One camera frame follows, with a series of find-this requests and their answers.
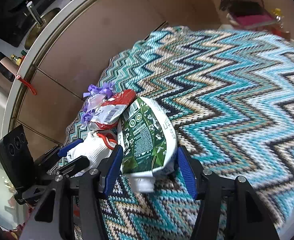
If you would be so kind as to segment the white paper bag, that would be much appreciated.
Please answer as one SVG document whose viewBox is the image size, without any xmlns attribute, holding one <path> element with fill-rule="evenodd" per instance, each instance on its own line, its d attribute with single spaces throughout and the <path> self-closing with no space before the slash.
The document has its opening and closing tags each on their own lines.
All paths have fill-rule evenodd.
<svg viewBox="0 0 294 240">
<path fill-rule="evenodd" d="M 85 156 L 90 161 L 89 167 L 78 172 L 75 177 L 82 176 L 91 168 L 97 168 L 100 162 L 108 158 L 114 146 L 117 144 L 117 136 L 112 131 L 88 132 L 86 139 L 67 152 L 67 162 Z"/>
</svg>

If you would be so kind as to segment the red silver snack wrapper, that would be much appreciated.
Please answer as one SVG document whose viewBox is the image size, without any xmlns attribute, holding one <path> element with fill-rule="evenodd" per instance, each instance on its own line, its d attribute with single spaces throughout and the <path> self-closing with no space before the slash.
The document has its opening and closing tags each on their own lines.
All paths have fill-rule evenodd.
<svg viewBox="0 0 294 240">
<path fill-rule="evenodd" d="M 100 106 L 87 116 L 86 126 L 90 131 L 103 131 L 116 127 L 122 113 L 135 99 L 136 92 L 126 89 L 103 100 Z"/>
</svg>

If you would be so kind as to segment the green white milk pouch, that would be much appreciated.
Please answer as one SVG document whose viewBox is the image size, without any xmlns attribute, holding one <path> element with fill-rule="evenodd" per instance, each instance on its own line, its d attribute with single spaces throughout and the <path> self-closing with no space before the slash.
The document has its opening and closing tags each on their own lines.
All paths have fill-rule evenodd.
<svg viewBox="0 0 294 240">
<path fill-rule="evenodd" d="M 121 114 L 117 135 L 124 150 L 121 171 L 133 192 L 152 193 L 156 180 L 174 172 L 176 132 L 157 101 L 138 97 Z"/>
</svg>

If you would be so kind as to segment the brown kitchen cabinet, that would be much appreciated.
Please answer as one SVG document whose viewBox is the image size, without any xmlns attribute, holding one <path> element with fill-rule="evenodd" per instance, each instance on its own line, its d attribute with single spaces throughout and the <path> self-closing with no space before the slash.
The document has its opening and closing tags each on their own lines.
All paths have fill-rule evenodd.
<svg viewBox="0 0 294 240">
<path fill-rule="evenodd" d="M 166 25 L 199 30 L 224 21 L 220 0 L 72 0 L 28 51 L 6 106 L 2 133 L 22 125 L 33 158 L 63 144 L 66 128 L 109 60 Z"/>
</svg>

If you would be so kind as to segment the purple ribbon plastic wrapper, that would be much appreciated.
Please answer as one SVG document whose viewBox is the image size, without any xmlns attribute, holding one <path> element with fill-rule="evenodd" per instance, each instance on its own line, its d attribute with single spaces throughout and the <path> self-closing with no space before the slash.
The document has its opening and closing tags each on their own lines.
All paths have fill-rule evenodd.
<svg viewBox="0 0 294 240">
<path fill-rule="evenodd" d="M 101 87 L 90 84 L 88 91 L 83 93 L 85 99 L 82 107 L 81 123 L 87 126 L 94 116 L 95 111 L 104 101 L 111 98 L 116 93 L 114 82 L 105 82 Z"/>
</svg>

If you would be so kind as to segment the pink black thermos bottle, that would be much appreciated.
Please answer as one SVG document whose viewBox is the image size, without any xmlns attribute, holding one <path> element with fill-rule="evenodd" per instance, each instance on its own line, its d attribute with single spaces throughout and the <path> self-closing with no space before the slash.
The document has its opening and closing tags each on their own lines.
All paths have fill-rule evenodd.
<svg viewBox="0 0 294 240">
<path fill-rule="evenodd" d="M 0 73 L 10 82 L 16 79 L 16 74 L 18 72 L 18 65 L 15 64 L 10 58 L 5 54 L 0 52 Z"/>
</svg>

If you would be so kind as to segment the maroon dustpan with broom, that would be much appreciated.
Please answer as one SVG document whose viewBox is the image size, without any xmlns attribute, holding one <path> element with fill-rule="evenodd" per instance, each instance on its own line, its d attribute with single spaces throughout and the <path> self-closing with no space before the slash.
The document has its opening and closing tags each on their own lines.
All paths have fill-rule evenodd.
<svg viewBox="0 0 294 240">
<path fill-rule="evenodd" d="M 257 0 L 221 0 L 219 9 L 244 29 L 255 29 L 276 24 L 277 21 Z"/>
</svg>

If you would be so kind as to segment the yellow cap oil bottle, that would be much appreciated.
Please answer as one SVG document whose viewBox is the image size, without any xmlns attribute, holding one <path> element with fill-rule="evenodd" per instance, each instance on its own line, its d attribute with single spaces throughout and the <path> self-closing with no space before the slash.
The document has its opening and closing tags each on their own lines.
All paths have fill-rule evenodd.
<svg viewBox="0 0 294 240">
<path fill-rule="evenodd" d="M 290 41 L 291 40 L 291 33 L 290 33 L 290 31 L 285 30 L 285 28 L 283 26 L 282 20 L 283 20 L 284 16 L 283 16 L 281 9 L 275 8 L 272 11 L 272 13 L 275 16 L 276 23 L 270 27 L 271 33 L 274 35 L 277 35 L 279 37 L 282 37 L 287 41 Z"/>
</svg>

